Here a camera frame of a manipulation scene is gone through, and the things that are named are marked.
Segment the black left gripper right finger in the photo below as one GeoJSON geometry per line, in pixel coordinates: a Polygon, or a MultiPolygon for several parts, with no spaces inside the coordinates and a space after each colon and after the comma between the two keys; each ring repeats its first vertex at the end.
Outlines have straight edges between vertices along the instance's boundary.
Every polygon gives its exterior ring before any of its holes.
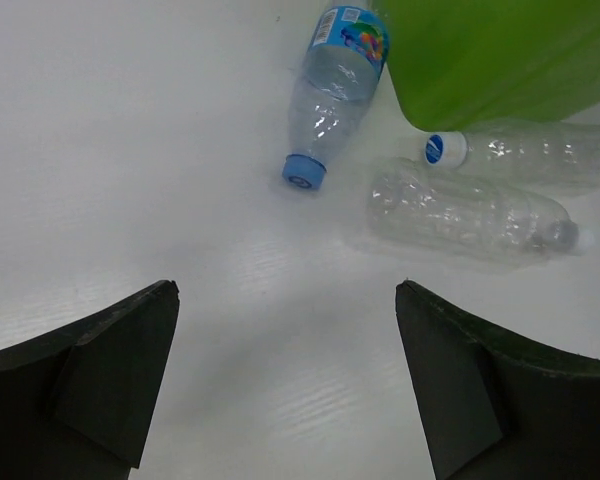
{"type": "Polygon", "coordinates": [[[418,283],[395,309],[438,479],[600,479],[600,360],[531,340],[418,283]]]}

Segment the blue cap water bottle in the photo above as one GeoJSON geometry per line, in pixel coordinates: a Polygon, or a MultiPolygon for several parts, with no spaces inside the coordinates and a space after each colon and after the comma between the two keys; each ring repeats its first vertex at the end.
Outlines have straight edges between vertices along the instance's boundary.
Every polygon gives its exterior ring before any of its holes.
{"type": "Polygon", "coordinates": [[[331,1],[310,38],[288,113],[282,177],[321,187],[329,163],[354,137],[386,63],[390,37],[370,1],[331,1]]]}

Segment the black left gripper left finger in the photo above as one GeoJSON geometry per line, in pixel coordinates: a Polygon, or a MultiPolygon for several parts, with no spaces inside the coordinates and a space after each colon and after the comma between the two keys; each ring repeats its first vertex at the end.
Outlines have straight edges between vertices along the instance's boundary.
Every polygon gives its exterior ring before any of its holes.
{"type": "Polygon", "coordinates": [[[139,467],[179,313],[158,281],[0,350],[0,479],[126,479],[139,467]]]}

